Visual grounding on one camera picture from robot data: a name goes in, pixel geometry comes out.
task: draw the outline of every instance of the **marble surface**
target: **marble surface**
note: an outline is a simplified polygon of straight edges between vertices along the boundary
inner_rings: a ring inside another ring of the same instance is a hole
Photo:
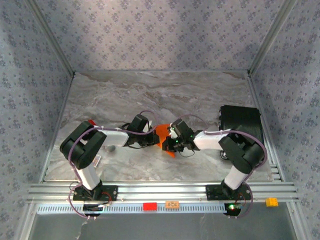
[[[60,153],[63,140],[82,122],[118,127],[131,122],[142,110],[152,110],[160,124],[192,113],[217,130],[219,108],[223,105],[253,107],[246,81],[223,72],[94,72],[77,73],[73,80],[61,125],[52,149],[46,181],[73,180],[68,161]],[[194,130],[205,124],[187,117]],[[203,150],[185,158],[170,157],[157,146],[143,149],[116,147],[107,152],[102,146],[96,168],[103,181],[221,181],[231,164],[217,150]],[[268,181],[269,163],[258,169],[250,181]]]

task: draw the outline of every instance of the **black bracket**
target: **black bracket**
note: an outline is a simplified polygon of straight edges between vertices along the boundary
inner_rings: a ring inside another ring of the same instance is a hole
[[[109,196],[111,197],[111,201],[117,200],[118,195],[118,186],[116,185],[102,185],[99,186],[99,191],[101,194],[96,196],[93,199],[93,196],[83,187],[79,186],[74,190],[73,200],[74,201],[94,201],[94,202],[109,202]]]
[[[231,200],[237,201],[241,200],[240,196],[242,195],[245,200],[251,200],[250,190],[245,185],[242,184],[237,190],[233,192],[232,195],[225,195],[222,191],[221,184],[211,184],[205,186],[206,199],[208,201],[223,201],[223,200]]]

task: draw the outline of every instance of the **wheel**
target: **wheel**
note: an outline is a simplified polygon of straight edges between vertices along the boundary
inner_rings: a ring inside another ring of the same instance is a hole
[[[220,151],[220,157],[221,157],[223,160],[229,160],[227,154],[226,154],[224,151]]]

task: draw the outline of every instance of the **yellow block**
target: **yellow block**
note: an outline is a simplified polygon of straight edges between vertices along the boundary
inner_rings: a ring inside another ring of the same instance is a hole
[[[267,207],[278,207],[278,199],[275,197],[269,197],[265,199],[265,204]]]

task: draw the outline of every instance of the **wallpaper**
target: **wallpaper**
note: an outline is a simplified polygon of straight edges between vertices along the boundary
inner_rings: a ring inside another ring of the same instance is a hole
[[[320,2],[299,1],[254,77],[288,181],[320,239]]]
[[[22,0],[0,1],[0,239],[12,239],[25,184],[39,181],[71,78]]]
[[[243,70],[282,0],[38,0],[77,72]]]

